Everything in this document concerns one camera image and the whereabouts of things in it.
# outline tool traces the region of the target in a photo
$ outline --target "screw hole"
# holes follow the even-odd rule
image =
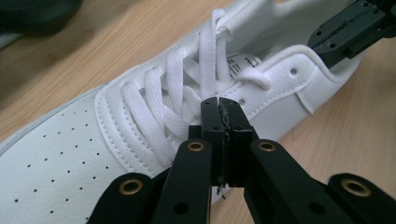
[[[326,214],[326,209],[319,203],[310,203],[308,208],[315,214],[324,215]]]
[[[174,212],[179,215],[186,214],[189,211],[189,205],[186,203],[177,203],[174,206]]]

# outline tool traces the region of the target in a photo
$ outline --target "shoe label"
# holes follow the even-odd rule
[[[248,66],[256,67],[262,63],[262,60],[252,54],[238,53],[227,56],[227,63],[230,70],[230,76],[235,79],[242,69]]]

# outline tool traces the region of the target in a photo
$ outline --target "white sneaker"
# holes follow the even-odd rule
[[[116,177],[169,167],[200,103],[241,104],[277,140],[350,77],[303,46],[350,1],[237,1],[154,59],[88,91],[0,145],[0,223],[84,223]]]

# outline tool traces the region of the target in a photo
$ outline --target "white leather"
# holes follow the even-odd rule
[[[332,73],[311,49],[298,45],[306,44],[321,22],[350,1],[273,2],[237,1],[218,22],[219,32],[230,37],[228,53],[260,57],[258,68],[271,88],[237,82],[217,96],[243,103],[259,136],[277,140],[341,88],[360,57],[337,64]],[[199,31],[170,49],[183,46],[193,57]],[[163,69],[168,51],[52,111],[0,145],[0,223],[83,223],[114,178],[127,172],[155,176],[166,168],[147,147],[120,88],[127,81],[143,86],[145,71]]]

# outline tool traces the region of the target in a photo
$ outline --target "perforation hole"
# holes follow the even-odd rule
[[[240,99],[238,101],[238,104],[240,104],[240,105],[244,105],[245,103],[246,103],[245,99]]]
[[[298,73],[297,68],[291,68],[290,73],[295,76]]]

